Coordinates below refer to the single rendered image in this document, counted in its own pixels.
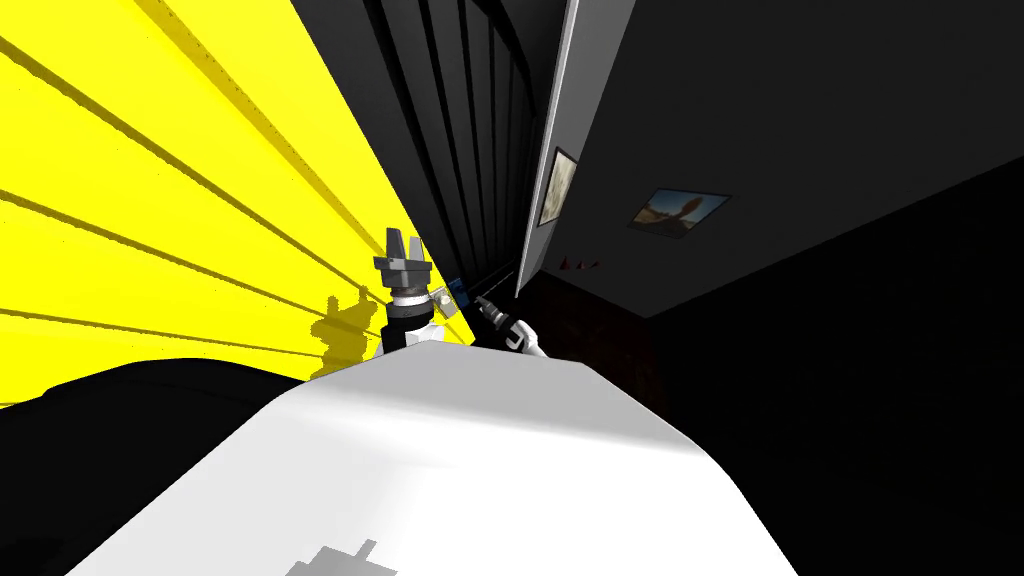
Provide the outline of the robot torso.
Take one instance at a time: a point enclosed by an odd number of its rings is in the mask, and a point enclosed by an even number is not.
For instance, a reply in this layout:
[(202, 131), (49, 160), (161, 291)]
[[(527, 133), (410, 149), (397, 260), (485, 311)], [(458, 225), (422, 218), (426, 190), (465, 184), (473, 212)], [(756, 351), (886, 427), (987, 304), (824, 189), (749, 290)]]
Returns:
[(428, 341), (261, 408), (67, 576), (797, 576), (589, 367)]

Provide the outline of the blue and brown wall picture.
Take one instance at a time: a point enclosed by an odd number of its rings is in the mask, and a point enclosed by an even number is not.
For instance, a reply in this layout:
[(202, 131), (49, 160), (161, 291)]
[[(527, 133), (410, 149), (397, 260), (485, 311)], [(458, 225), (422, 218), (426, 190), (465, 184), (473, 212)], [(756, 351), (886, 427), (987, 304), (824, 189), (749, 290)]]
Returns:
[(658, 189), (627, 227), (639, 232), (681, 239), (730, 199), (728, 195)]

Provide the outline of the pale framed wall picture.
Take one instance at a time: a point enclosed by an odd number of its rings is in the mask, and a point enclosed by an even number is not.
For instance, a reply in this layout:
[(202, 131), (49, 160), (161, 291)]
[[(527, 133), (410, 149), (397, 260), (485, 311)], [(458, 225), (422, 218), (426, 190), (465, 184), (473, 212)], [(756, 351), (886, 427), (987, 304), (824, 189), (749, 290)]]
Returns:
[(577, 161), (563, 149), (556, 147), (541, 203), (538, 227), (545, 227), (559, 218), (575, 170)]

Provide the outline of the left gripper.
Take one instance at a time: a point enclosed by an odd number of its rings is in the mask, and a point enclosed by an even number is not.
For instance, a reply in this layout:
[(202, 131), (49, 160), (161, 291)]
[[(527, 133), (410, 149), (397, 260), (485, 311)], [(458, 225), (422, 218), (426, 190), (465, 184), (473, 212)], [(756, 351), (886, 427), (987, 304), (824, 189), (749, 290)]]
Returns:
[(386, 230), (386, 257), (373, 258), (382, 285), (391, 290), (393, 298), (426, 296), (433, 264), (424, 261), (423, 244), (419, 237), (413, 236), (409, 240), (407, 258), (402, 233), (389, 227)]

